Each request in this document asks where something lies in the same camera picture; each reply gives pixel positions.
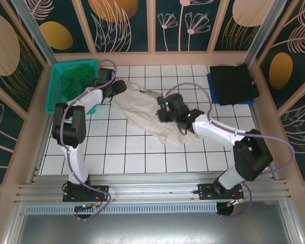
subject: black cloth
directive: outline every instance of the black cloth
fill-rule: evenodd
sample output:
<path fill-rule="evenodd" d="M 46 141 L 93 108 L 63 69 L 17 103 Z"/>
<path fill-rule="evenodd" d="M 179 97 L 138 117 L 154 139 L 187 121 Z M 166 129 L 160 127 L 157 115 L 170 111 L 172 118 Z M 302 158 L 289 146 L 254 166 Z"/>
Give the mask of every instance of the black cloth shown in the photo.
<path fill-rule="evenodd" d="M 220 105 L 237 104 L 260 96 L 252 84 L 246 64 L 240 66 L 211 66 L 210 76 Z"/>

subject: teal plastic basket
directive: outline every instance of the teal plastic basket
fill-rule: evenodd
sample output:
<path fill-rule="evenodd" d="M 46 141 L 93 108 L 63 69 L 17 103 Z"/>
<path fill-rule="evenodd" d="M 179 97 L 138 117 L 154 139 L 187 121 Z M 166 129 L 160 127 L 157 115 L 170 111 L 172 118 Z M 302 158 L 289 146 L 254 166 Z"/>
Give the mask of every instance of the teal plastic basket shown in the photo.
<path fill-rule="evenodd" d="M 52 66 L 49 89 L 46 97 L 45 111 L 49 114 L 54 113 L 57 103 L 66 103 L 68 100 L 62 95 L 61 75 L 64 71 L 75 69 L 81 64 L 88 64 L 95 69 L 95 77 L 98 77 L 98 62 L 95 59 L 76 60 L 57 63 Z M 88 112 L 93 114 L 96 111 L 96 105 Z"/>

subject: green cloth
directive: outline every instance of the green cloth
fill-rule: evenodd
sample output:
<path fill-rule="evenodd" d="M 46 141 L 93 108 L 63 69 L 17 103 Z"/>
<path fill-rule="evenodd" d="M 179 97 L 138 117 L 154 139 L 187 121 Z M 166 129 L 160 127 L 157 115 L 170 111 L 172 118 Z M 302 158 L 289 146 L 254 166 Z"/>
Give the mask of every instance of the green cloth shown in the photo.
<path fill-rule="evenodd" d="M 75 69 L 66 70 L 61 75 L 62 94 L 68 100 L 73 100 L 92 84 L 95 79 L 95 69 L 88 64 L 81 64 Z"/>

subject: metal pole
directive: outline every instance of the metal pole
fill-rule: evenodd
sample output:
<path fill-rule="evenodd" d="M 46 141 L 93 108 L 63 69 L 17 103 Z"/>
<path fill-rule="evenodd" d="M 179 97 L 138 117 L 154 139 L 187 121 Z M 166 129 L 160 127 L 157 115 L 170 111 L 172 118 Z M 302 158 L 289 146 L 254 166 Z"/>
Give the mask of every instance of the metal pole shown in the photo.
<path fill-rule="evenodd" d="M 273 4 L 265 17 L 264 23 L 260 26 L 255 35 L 253 42 L 250 45 L 248 53 L 245 56 L 244 62 L 248 67 L 251 66 L 255 60 L 256 55 L 260 51 L 264 41 L 276 23 L 277 18 L 284 9 L 287 0 L 274 0 Z"/>
<path fill-rule="evenodd" d="M 41 32 L 39 25 L 37 24 L 31 12 L 29 11 L 26 2 L 21 0 L 11 0 L 11 3 L 14 5 L 20 18 L 24 21 L 28 31 L 33 36 L 34 40 L 36 41 L 37 45 L 41 49 L 43 55 L 46 57 L 49 64 L 53 65 L 57 63 L 57 60 L 54 56 L 51 47 L 46 42 L 46 39 L 43 36 L 43 33 Z"/>

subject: mounting plate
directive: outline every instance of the mounting plate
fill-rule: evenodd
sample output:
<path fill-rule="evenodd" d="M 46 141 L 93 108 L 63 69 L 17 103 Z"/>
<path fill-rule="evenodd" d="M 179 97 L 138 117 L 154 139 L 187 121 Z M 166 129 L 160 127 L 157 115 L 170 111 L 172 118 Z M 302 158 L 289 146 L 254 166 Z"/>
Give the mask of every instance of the mounting plate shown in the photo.
<path fill-rule="evenodd" d="M 108 186 L 91 186 L 97 190 L 101 190 L 103 192 L 108 192 Z M 75 193 L 71 189 L 66 186 L 65 188 L 66 195 L 63 195 L 63 202 L 96 202 L 96 194 L 91 192 L 91 195 L 88 196 L 86 193 Z M 103 193 L 97 193 L 98 197 L 102 200 L 102 202 L 107 202 L 107 195 Z"/>
<path fill-rule="evenodd" d="M 231 191 L 227 191 L 223 196 L 219 196 L 214 191 L 214 184 L 199 184 L 198 192 L 200 200 L 228 200 L 237 198 L 237 196 L 232 192 L 235 191 L 241 198 L 244 198 L 242 191 L 242 186 L 240 184 L 236 185 Z"/>

